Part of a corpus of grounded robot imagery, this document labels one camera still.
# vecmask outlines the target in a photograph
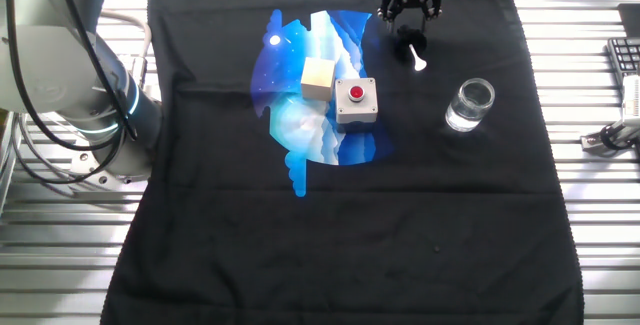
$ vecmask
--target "white spoon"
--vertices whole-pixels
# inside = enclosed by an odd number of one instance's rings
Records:
[[[416,53],[416,49],[413,47],[413,45],[409,45],[409,48],[411,49],[411,52],[413,53],[413,58],[416,61],[416,65],[415,65],[415,69],[416,71],[422,71],[427,67],[427,62],[422,60],[418,54]]]

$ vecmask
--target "beige cube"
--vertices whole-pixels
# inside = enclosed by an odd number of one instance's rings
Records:
[[[320,101],[331,101],[336,62],[316,58],[306,58],[302,71],[302,97]]]

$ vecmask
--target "metal table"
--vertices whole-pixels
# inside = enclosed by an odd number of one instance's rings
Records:
[[[582,265],[586,324],[638,324],[637,159],[633,152],[608,159],[588,155],[581,151],[579,136],[620,117],[620,96],[604,46],[607,38],[625,36],[616,6],[640,0],[515,2]],[[147,0],[106,0],[104,6],[146,18]],[[137,28],[110,20],[101,20],[98,32],[122,55],[135,54],[143,38]],[[152,51],[147,82],[159,94]],[[62,128],[52,128],[63,138],[72,138]],[[70,166],[77,154],[35,134],[49,159]],[[0,323],[98,324],[143,188],[79,192],[67,198],[16,168],[0,223]]]

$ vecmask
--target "glass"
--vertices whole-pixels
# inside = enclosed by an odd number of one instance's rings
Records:
[[[495,97],[496,92],[487,80],[467,80],[447,109],[447,124],[461,132],[475,129],[491,109]]]

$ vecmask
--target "black tablecloth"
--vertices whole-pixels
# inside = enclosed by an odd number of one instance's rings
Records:
[[[378,2],[149,0],[166,122],[103,324],[582,323],[513,1],[444,0],[419,73],[393,58],[380,20],[352,13]],[[277,141],[287,134],[270,123],[274,107],[251,90],[269,86],[264,59],[289,66],[264,55],[281,29],[274,10],[290,30],[333,26],[361,48],[360,75],[378,86],[375,154],[365,139],[366,159],[338,166],[292,159]],[[419,12],[401,19],[420,24]],[[272,45],[294,46],[285,35]],[[490,81],[496,101],[458,134],[444,113],[472,77]]]

